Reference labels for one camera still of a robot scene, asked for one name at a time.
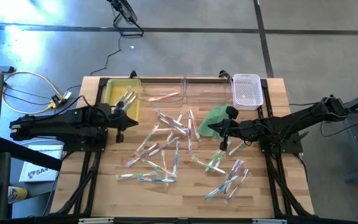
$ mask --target wooden tabletop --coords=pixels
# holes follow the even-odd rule
[[[84,77],[81,95],[93,104],[98,90],[100,77]],[[281,78],[268,78],[268,89],[275,116],[285,116],[290,113],[284,81]],[[183,103],[181,107],[160,108],[172,117],[180,112],[187,112],[189,108],[195,113],[197,124],[210,111],[205,104],[202,106]],[[92,209],[93,217],[193,217],[193,218],[268,218],[273,217],[272,199],[267,178],[266,163],[259,151],[259,144],[254,142],[251,147],[239,149],[233,156],[226,156],[219,166],[227,173],[231,170],[236,159],[245,161],[244,167],[250,170],[251,177],[241,185],[236,196],[229,205],[224,203],[224,197],[218,195],[206,201],[204,196],[219,187],[225,176],[219,173],[206,174],[204,167],[190,159],[185,138],[181,138],[178,178],[174,184],[169,184],[165,190],[161,183],[138,182],[132,180],[117,180],[117,174],[146,173],[152,168],[136,163],[127,168],[126,163],[134,157],[134,151],[143,142],[152,127],[157,123],[156,108],[140,106],[139,125],[124,131],[125,141],[115,143],[116,131],[109,130],[106,150],[102,153],[98,172],[98,180]],[[240,111],[238,121],[256,119],[256,111]],[[153,143],[164,143],[167,133],[152,136],[147,146]],[[232,139],[231,149],[241,142]],[[165,150],[167,169],[172,170],[175,153],[174,144]],[[193,138],[194,155],[201,161],[208,163],[219,147],[219,141],[202,137],[201,142]],[[57,189],[53,198],[51,212],[57,211],[69,199],[78,186],[83,163],[83,152],[74,152],[67,157],[62,165]],[[156,164],[161,164],[160,154],[150,158]],[[284,170],[289,189],[304,208],[313,213],[310,193],[306,176],[301,162],[294,155],[283,154]],[[284,210],[282,192],[278,189],[280,208]],[[83,196],[82,209],[85,207],[88,187]]]

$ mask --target white basket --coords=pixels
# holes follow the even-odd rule
[[[258,75],[235,74],[232,92],[233,104],[237,110],[256,110],[264,103]]]

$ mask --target concrete floor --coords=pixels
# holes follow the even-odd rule
[[[144,27],[258,28],[251,0],[129,2]],[[260,7],[266,29],[358,30],[358,0],[260,0]],[[18,8],[24,13],[17,13]],[[0,65],[41,73],[64,91],[103,67],[106,56],[118,48],[119,34],[23,31],[6,25],[111,27],[111,20],[105,0],[0,0],[0,25],[5,26],[0,30]],[[330,94],[348,101],[358,95],[358,35],[269,34],[267,45],[274,77],[284,78],[291,103],[314,102]],[[139,75],[202,75],[225,69],[267,76],[259,34],[148,32],[141,39],[121,39],[121,49],[110,58],[108,69],[97,75],[128,75],[132,70]],[[35,87],[43,96],[53,94],[32,76],[13,77],[9,83],[24,91]],[[23,110],[40,109],[9,101]],[[0,136],[9,138],[8,124],[19,116],[2,106]],[[342,124],[324,127],[325,133],[333,133]],[[358,221],[358,182],[344,183],[356,169],[346,134],[323,138],[318,129],[308,128],[310,134],[302,140],[314,210],[321,217]],[[12,179],[18,178],[21,164],[12,162]],[[17,203],[14,217],[40,215],[45,203],[45,197]]]

